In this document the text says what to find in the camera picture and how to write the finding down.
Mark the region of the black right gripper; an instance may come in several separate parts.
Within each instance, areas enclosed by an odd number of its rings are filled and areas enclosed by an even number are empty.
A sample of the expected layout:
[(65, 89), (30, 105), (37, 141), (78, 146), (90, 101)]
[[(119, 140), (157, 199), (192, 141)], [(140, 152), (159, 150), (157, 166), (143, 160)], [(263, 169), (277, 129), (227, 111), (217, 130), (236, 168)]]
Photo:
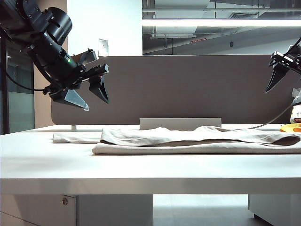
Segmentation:
[(273, 89), (284, 78), (289, 69), (293, 71), (301, 70), (301, 46), (299, 44), (291, 45), (284, 54), (275, 51), (271, 55), (269, 66), (273, 66), (273, 73), (265, 92)]

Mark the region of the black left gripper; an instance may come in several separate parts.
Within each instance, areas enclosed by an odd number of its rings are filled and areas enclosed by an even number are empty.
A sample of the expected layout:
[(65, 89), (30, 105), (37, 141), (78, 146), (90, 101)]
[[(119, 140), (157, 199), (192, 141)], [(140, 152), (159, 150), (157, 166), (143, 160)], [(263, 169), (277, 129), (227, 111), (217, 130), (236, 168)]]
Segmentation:
[(89, 90), (98, 98), (109, 103), (108, 94), (105, 88), (104, 76), (109, 73), (107, 64), (93, 66), (89, 70), (85, 70), (83, 65), (75, 69), (71, 76), (59, 82), (52, 82), (48, 87), (44, 88), (43, 94), (49, 94), (53, 101), (60, 91), (63, 91), (63, 103), (72, 105), (89, 111), (86, 101), (74, 90), (79, 89), (81, 83), (88, 81), (90, 83)]

